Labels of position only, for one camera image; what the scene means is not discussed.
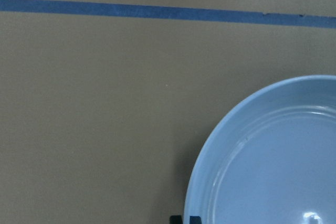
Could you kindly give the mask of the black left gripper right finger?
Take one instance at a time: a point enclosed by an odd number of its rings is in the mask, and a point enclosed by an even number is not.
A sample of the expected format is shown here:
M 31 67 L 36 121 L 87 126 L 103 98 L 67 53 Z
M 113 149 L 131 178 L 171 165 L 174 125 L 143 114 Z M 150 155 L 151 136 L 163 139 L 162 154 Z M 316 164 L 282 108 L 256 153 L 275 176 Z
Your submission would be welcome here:
M 190 216 L 189 224 L 202 224 L 202 219 L 200 216 Z

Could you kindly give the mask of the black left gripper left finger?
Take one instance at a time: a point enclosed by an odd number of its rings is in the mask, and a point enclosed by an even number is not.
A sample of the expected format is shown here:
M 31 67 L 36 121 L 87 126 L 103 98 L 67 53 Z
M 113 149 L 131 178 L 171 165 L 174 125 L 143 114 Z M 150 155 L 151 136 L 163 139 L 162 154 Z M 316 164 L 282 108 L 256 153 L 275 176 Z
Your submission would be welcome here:
M 169 224 L 183 224 L 181 215 L 172 215 L 169 217 Z

